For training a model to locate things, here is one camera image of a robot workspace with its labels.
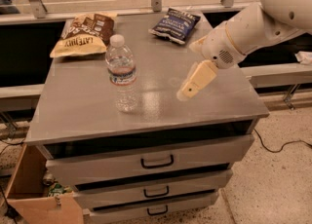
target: cardboard box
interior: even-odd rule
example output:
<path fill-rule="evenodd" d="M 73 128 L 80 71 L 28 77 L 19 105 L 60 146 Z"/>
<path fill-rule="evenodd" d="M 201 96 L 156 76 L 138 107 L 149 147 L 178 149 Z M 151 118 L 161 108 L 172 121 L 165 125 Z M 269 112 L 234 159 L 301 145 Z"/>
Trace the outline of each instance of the cardboard box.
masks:
<path fill-rule="evenodd" d="M 14 174 L 8 184 L 8 203 L 29 224 L 83 224 L 83 211 L 72 194 L 47 197 L 42 184 L 46 159 L 34 146 L 23 144 Z"/>

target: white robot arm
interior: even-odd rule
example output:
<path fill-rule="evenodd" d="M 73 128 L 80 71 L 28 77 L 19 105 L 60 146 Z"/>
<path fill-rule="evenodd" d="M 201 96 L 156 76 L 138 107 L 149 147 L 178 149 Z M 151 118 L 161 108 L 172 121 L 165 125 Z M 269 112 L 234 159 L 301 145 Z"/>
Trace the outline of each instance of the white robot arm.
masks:
<path fill-rule="evenodd" d="M 177 98 L 186 100 L 255 50 L 312 33 L 312 0 L 260 0 L 224 21 L 190 49 L 205 59 L 193 66 Z"/>

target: desk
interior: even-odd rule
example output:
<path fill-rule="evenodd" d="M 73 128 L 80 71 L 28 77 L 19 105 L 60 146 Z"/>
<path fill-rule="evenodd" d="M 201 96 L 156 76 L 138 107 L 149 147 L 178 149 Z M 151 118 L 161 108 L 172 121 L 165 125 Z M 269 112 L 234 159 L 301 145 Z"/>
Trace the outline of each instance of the desk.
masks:
<path fill-rule="evenodd" d="M 219 71 L 194 98 L 178 101 L 191 65 L 202 59 L 147 32 L 161 17 L 116 20 L 115 32 L 136 57 L 137 111 L 115 108 L 103 56 L 57 58 L 25 140 L 96 223 L 212 205 L 269 114 L 239 68 Z M 188 43 L 210 29 L 202 15 Z"/>

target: terrazzo floor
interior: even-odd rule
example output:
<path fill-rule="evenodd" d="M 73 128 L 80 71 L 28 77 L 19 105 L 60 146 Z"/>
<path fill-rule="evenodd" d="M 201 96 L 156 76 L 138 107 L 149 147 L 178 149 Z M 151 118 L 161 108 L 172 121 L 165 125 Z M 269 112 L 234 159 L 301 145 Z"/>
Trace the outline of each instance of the terrazzo floor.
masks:
<path fill-rule="evenodd" d="M 312 143 L 312 92 L 295 94 L 294 110 L 284 104 L 280 94 L 261 98 L 270 116 L 261 119 L 255 129 L 269 149 L 279 150 L 284 143 L 295 140 Z M 4 126 L 1 128 L 3 139 L 7 130 Z M 214 205 L 118 224 L 311 224 L 312 149 L 295 143 L 285 146 L 280 153 L 271 153 L 263 148 L 256 133 L 253 134 L 253 146 L 243 161 L 233 166 L 234 175 L 227 186 L 219 190 Z M 0 144 L 0 152 L 5 146 Z M 19 146 L 7 148 L 0 156 L 0 168 L 13 168 L 19 152 Z M 0 179 L 4 189 L 8 180 L 8 177 Z M 5 212 L 2 205 L 0 223 L 15 223 L 3 216 Z M 20 218 L 18 223 L 25 224 L 25 221 Z M 93 224 L 88 215 L 85 224 Z"/>

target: bottle cap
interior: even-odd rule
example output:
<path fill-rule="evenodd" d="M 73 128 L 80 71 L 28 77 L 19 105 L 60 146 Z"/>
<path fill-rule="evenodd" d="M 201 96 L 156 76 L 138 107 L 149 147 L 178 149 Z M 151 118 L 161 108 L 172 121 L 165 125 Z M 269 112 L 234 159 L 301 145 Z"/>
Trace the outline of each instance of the bottle cap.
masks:
<path fill-rule="evenodd" d="M 115 34 L 110 37 L 110 45 L 114 48 L 120 48 L 124 46 L 125 38 L 121 34 Z"/>

